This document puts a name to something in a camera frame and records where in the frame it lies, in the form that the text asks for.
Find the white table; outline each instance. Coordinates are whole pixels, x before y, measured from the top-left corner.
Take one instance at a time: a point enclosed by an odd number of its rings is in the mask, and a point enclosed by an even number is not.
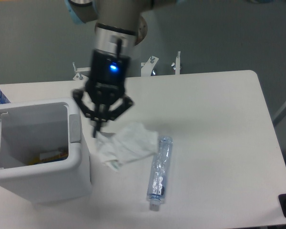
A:
[[[0,85],[12,102],[70,96],[82,81]],[[32,205],[0,187],[0,228],[176,229],[286,224],[278,195],[286,167],[252,71],[127,79],[136,105],[104,131],[131,121],[174,140],[166,204],[148,209],[152,158],[115,173],[101,165],[92,127],[90,196]]]

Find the white tissue paper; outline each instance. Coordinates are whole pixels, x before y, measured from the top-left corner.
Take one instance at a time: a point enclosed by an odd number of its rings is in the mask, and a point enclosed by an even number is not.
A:
[[[97,151],[102,163],[115,171],[126,164],[158,153],[158,133],[131,123],[118,133],[97,134]]]

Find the bottle cap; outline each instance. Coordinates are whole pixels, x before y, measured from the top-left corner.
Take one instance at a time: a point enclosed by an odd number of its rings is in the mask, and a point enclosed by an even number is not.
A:
[[[160,208],[160,200],[155,198],[149,199],[149,209],[152,211],[159,211]]]

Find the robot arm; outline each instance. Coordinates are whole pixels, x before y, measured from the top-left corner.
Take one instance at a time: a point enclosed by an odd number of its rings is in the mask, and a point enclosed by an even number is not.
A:
[[[65,0],[76,23],[93,21],[96,24],[96,44],[92,53],[91,72],[84,89],[73,91],[73,97],[96,132],[109,120],[115,120],[133,105],[125,94],[125,76],[130,64],[139,25],[140,13],[176,3],[177,0]],[[87,92],[94,111],[83,102]],[[115,110],[111,106],[122,98]]]

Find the white trash bin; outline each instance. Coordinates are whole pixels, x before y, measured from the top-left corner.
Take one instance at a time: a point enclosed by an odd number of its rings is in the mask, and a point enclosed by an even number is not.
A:
[[[66,159],[29,165],[60,148],[68,152]],[[71,98],[0,104],[1,187],[33,203],[88,195],[89,160]]]

